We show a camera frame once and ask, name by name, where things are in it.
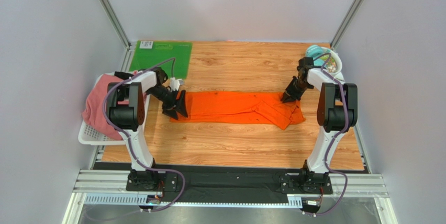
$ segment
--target pink cloth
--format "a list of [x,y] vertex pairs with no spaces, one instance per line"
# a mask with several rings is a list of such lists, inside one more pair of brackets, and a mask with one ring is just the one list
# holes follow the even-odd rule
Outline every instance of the pink cloth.
[[105,121],[105,117],[102,114],[102,101],[105,95],[107,95],[108,84],[121,81],[122,79],[115,76],[102,75],[88,95],[85,102],[85,110],[82,112],[82,117],[88,125],[105,136],[116,140],[122,140],[122,137],[117,130]]

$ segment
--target white label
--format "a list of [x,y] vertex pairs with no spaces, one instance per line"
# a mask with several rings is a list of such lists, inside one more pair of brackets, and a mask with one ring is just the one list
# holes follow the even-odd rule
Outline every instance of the white label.
[[153,41],[141,41],[140,49],[152,49]]
[[310,206],[317,206],[317,202],[314,200],[307,200],[307,204],[309,204]]

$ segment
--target plastic laundry basket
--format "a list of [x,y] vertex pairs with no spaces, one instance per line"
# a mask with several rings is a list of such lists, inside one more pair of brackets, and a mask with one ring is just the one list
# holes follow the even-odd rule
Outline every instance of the plastic laundry basket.
[[[144,109],[147,114],[147,109],[149,108],[149,98],[150,95],[146,97],[146,102],[144,104]],[[144,118],[144,123],[142,124],[142,128],[146,125],[146,119]],[[125,144],[123,140],[115,140],[105,136],[104,134],[96,131],[93,127],[87,125],[85,121],[82,120],[81,129],[79,131],[79,135],[77,137],[79,142],[82,144],[90,144],[90,145],[122,145]]]

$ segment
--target green cutting board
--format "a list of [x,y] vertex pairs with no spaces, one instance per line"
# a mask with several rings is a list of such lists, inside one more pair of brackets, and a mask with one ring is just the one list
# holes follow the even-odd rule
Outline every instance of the green cutting board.
[[[185,79],[191,51],[191,42],[138,41],[129,70],[147,69],[169,58],[175,58],[174,76],[177,79]],[[171,67],[172,62],[161,65],[169,77],[172,76]]]

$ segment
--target wooden table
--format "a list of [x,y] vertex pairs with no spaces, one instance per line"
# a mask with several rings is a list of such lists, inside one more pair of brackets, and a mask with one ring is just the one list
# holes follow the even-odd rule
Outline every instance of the wooden table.
[[[312,43],[193,42],[183,88],[199,91],[283,92],[297,75],[298,60]],[[171,123],[161,103],[150,100],[145,137],[159,164],[301,167],[319,132],[317,90],[307,90],[301,105],[307,119],[281,130],[275,125]],[[130,162],[124,145],[105,148],[103,161]],[[331,166],[362,170],[350,130],[339,143]]]

